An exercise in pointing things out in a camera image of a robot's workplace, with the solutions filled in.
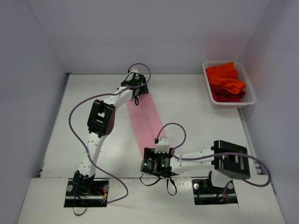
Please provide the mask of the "pink t shirt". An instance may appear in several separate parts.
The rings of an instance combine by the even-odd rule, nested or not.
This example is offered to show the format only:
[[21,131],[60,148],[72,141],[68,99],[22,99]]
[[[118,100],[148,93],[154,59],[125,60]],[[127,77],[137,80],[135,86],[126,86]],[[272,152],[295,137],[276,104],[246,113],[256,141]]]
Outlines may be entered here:
[[140,96],[139,105],[132,99],[126,102],[130,121],[134,130],[141,157],[144,157],[144,148],[155,148],[155,138],[157,135],[166,137],[158,110],[151,94]]

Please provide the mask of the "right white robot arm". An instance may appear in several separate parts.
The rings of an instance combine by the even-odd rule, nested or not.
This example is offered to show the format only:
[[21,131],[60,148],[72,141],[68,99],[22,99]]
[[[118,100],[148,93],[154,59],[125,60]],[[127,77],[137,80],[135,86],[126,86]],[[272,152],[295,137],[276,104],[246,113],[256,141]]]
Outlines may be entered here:
[[174,156],[172,148],[158,143],[156,148],[145,148],[140,172],[158,178],[171,179],[189,171],[207,170],[207,188],[218,192],[231,180],[251,178],[247,148],[215,140],[214,145],[205,150]]

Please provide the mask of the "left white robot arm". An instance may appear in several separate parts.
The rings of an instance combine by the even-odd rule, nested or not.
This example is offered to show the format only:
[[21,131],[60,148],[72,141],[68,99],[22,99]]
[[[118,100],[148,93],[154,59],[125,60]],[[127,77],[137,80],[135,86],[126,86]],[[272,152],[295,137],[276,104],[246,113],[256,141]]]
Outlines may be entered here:
[[73,185],[83,195],[90,195],[93,191],[93,180],[101,147],[106,137],[112,132],[115,114],[126,102],[133,100],[134,105],[139,105],[139,98],[149,93],[146,78],[138,73],[138,69],[128,72],[132,78],[124,80],[117,91],[104,100],[94,100],[87,120],[88,127],[88,152],[84,156],[78,170],[73,177]]

